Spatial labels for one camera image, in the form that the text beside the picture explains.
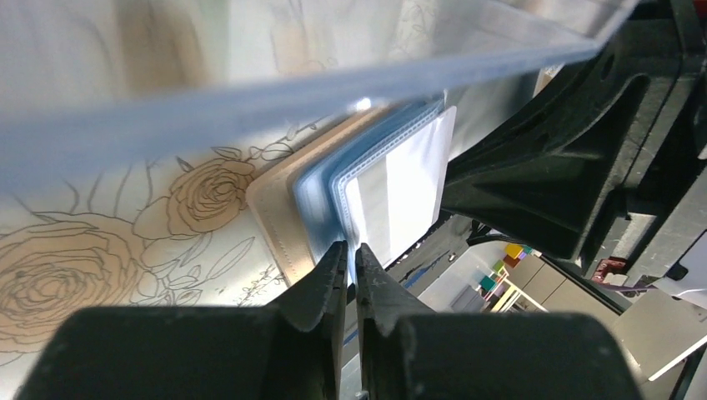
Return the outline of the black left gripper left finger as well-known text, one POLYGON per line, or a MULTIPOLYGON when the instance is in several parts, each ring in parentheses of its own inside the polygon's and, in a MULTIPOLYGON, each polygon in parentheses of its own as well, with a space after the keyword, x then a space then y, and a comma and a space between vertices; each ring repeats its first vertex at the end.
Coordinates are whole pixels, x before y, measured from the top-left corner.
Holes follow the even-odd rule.
POLYGON ((335 399, 348 247, 261 307, 90 307, 56 331, 21 399, 335 399))

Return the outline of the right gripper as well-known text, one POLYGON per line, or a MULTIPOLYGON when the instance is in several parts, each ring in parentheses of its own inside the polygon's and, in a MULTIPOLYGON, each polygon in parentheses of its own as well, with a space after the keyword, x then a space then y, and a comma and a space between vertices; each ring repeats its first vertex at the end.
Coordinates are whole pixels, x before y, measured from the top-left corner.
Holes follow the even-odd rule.
POLYGON ((679 261, 706 229, 705 15, 695 1, 639 6, 448 165, 443 210, 579 256, 596 282, 689 277, 679 261))

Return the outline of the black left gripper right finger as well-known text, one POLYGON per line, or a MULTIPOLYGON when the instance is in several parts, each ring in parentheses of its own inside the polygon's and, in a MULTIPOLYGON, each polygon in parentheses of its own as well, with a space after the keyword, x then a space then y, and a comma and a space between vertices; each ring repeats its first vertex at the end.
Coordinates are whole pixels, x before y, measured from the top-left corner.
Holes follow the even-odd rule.
POLYGON ((612 334, 566 312, 436 312, 355 255, 359 356, 372 399, 638 399, 612 334))

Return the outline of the clear plastic card box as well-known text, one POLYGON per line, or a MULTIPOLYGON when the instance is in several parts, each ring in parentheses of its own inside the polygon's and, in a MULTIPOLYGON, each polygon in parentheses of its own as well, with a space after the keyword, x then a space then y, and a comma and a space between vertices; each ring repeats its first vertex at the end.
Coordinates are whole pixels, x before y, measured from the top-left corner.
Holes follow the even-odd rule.
POLYGON ((594 56, 633 1, 4 1, 1 190, 594 56))

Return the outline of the beige card holder wallet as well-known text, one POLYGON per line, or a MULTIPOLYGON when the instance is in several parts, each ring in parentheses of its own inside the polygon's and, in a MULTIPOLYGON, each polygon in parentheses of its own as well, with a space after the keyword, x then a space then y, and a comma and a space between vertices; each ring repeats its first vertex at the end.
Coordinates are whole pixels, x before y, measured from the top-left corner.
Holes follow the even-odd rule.
POLYGON ((438 220, 457 109, 442 97, 353 115, 258 177, 248 205, 288 285, 327 248, 390 265, 438 220))

